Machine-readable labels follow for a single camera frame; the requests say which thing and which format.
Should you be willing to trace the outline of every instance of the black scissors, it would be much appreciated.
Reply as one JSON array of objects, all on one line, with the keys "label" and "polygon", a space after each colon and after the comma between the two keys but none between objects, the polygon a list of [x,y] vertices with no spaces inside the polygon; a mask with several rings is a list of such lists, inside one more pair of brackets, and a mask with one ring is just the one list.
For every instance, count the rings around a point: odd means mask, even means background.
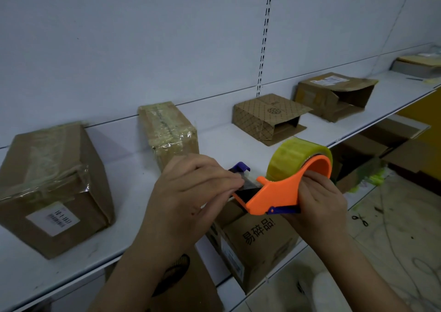
[{"label": "black scissors", "polygon": [[352,219],[353,219],[353,220],[360,219],[360,220],[363,222],[363,225],[364,225],[364,226],[369,226],[369,224],[367,223],[367,221],[366,221],[366,220],[363,220],[363,218],[364,218],[364,217],[362,217],[360,214],[358,215],[358,217],[357,217],[357,216],[352,216]]}]

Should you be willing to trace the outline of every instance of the orange tape dispenser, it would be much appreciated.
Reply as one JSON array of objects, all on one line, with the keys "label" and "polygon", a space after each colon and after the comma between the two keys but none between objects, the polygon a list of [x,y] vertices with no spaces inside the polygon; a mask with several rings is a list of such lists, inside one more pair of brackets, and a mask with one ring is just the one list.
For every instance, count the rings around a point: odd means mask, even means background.
[{"label": "orange tape dispenser", "polygon": [[242,162],[230,169],[240,173],[245,180],[243,187],[233,196],[251,215],[299,213],[297,194],[303,174],[313,170],[329,178],[332,155],[325,146],[294,137],[276,150],[266,178],[259,176],[256,179],[261,186],[246,177],[247,170],[250,168]]}]

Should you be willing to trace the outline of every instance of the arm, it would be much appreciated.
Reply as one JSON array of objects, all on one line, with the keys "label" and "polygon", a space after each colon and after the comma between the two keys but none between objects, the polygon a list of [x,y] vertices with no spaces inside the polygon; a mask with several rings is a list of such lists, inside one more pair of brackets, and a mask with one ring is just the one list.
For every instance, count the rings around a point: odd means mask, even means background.
[{"label": "arm", "polygon": [[165,270],[207,232],[243,182],[205,155],[174,157],[153,188],[138,235],[89,312],[146,311]]},{"label": "arm", "polygon": [[284,217],[326,265],[353,311],[411,311],[349,236],[346,199],[328,178],[307,171],[299,202],[302,213]]}]

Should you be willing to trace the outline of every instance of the cardboard box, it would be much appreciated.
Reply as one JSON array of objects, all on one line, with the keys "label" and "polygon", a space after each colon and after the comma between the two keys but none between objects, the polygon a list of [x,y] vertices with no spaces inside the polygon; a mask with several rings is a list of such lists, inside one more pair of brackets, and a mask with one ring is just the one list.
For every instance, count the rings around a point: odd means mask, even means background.
[{"label": "cardboard box", "polygon": [[342,193],[348,192],[384,166],[379,156],[386,150],[386,146],[360,134],[352,136],[331,148],[331,179]]},{"label": "cardboard box", "polygon": [[161,171],[175,155],[199,154],[196,128],[172,102],[141,106],[138,113]]},{"label": "cardboard box", "polygon": [[299,82],[294,100],[312,108],[312,114],[336,122],[363,111],[377,82],[327,73]]},{"label": "cardboard box", "polygon": [[398,73],[422,78],[441,76],[441,57],[433,58],[422,55],[406,55],[397,58],[391,70]]},{"label": "cardboard box", "polygon": [[268,94],[234,105],[233,124],[271,146],[305,130],[299,120],[310,110],[284,97]]},{"label": "cardboard box", "polygon": [[152,298],[150,311],[221,312],[218,291],[196,248],[191,247],[185,254],[190,258],[187,272],[167,291]]},{"label": "cardboard box", "polygon": [[416,139],[428,128],[430,125],[393,115],[361,134],[386,147],[380,154],[382,160],[416,173],[436,155],[434,148]]},{"label": "cardboard box", "polygon": [[245,293],[265,278],[299,238],[280,215],[250,215],[234,200],[223,208],[207,237]]},{"label": "cardboard box", "polygon": [[14,137],[0,168],[0,224],[51,259],[113,224],[104,165],[80,124]]}]

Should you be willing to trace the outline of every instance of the neon yellow object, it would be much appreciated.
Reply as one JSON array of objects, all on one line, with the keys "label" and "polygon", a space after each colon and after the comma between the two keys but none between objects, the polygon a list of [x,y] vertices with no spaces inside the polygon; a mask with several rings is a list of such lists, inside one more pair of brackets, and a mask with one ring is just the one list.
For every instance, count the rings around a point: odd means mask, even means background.
[{"label": "neon yellow object", "polygon": [[332,164],[329,148],[296,137],[288,139],[269,161],[266,178],[269,181],[284,180],[296,174],[309,158],[317,154],[327,156]]}]

